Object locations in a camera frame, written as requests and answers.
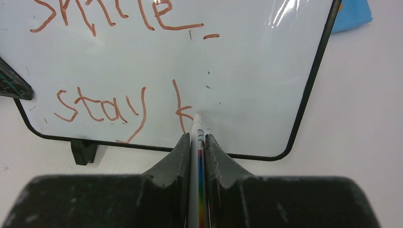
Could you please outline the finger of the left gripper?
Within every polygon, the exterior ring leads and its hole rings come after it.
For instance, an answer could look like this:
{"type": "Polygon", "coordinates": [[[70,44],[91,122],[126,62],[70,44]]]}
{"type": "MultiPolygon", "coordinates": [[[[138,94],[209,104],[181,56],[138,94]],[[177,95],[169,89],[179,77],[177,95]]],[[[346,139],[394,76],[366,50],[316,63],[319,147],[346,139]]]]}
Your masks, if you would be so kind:
{"type": "Polygon", "coordinates": [[[32,87],[2,58],[0,58],[0,95],[14,99],[32,100],[32,87]]]}

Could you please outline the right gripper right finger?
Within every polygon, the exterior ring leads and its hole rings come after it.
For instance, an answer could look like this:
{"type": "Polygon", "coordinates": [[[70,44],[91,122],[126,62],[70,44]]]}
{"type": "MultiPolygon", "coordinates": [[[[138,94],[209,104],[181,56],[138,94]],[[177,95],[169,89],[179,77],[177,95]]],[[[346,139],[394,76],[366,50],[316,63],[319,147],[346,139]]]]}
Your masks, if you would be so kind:
{"type": "Polygon", "coordinates": [[[361,188],[337,176],[256,176],[205,140],[205,175],[214,228],[377,228],[361,188]]]}

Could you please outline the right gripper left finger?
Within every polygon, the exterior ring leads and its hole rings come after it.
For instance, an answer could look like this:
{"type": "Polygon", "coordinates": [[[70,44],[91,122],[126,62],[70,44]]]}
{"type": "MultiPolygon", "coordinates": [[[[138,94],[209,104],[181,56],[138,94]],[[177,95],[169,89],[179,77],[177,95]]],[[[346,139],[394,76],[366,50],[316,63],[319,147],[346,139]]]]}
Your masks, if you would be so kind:
{"type": "Polygon", "coordinates": [[[44,175],[21,191],[5,228],[186,228],[191,136],[142,174],[44,175]]]}

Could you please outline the whiteboard with black frame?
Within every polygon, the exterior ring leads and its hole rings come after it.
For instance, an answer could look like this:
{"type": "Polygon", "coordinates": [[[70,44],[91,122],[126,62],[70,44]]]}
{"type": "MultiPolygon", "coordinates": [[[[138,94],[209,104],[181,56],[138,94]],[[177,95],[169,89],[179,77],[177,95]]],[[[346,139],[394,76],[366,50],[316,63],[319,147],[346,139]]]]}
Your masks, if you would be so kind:
{"type": "Polygon", "coordinates": [[[0,57],[35,135],[171,151],[196,112],[234,158],[292,149],[339,0],[3,0],[0,57]]]}

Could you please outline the marker pen white barrel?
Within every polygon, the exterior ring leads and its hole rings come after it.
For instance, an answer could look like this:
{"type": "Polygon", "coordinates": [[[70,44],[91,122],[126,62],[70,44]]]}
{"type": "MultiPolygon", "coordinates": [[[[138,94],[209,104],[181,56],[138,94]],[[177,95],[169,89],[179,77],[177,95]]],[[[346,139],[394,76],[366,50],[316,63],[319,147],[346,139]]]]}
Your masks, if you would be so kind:
{"type": "Polygon", "coordinates": [[[201,113],[196,112],[191,131],[188,228],[210,227],[204,172],[204,141],[205,133],[201,113]]]}

